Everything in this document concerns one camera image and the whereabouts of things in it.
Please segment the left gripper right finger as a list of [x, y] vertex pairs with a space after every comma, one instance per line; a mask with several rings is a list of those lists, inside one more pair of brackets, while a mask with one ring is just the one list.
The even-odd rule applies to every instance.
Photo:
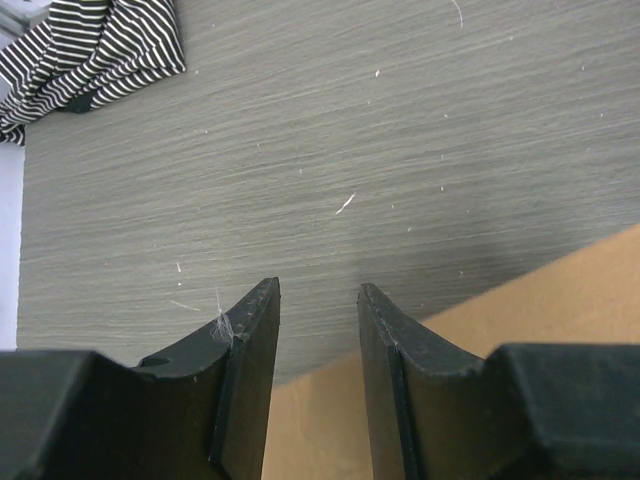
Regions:
[[639, 349], [507, 343], [480, 358], [358, 295], [378, 479], [635, 479]]

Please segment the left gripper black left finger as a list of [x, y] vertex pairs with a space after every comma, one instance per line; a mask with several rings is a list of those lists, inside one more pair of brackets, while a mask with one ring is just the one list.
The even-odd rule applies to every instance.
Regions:
[[134, 367], [96, 351], [1, 355], [5, 479], [258, 479], [280, 284]]

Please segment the cardboard box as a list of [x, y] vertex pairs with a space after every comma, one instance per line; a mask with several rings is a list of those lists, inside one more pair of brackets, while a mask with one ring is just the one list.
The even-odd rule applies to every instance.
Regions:
[[[425, 324], [481, 357], [507, 342], [636, 344], [639, 229], [567, 255]], [[359, 354], [273, 390], [262, 476], [372, 478]]]

